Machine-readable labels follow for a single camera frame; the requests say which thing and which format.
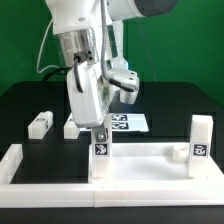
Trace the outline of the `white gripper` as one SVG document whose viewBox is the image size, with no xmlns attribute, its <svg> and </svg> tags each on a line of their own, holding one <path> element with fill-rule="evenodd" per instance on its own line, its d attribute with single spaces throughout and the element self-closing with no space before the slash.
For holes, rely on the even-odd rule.
<svg viewBox="0 0 224 224">
<path fill-rule="evenodd" d="M 92 141 L 103 143 L 107 140 L 107 130 L 101 124 L 108 112 L 115 89 L 103 80 L 99 64 L 88 65 L 84 62 L 77 67 L 77 70 L 82 93 L 77 89 L 74 70 L 70 70 L 67 74 L 67 89 L 73 120 L 78 128 L 93 127 Z"/>
</svg>

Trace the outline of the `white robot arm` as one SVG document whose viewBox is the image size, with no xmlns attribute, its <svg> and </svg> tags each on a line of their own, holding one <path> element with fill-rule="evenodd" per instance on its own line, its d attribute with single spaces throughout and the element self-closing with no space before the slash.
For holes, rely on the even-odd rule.
<svg viewBox="0 0 224 224">
<path fill-rule="evenodd" d="M 139 91 L 136 72 L 123 58 L 123 22 L 170 13 L 179 0 L 46 0 L 53 34 L 69 72 L 68 97 L 74 123 L 90 128 L 95 141 L 109 141 L 106 114 L 116 91 L 125 104 Z"/>
</svg>

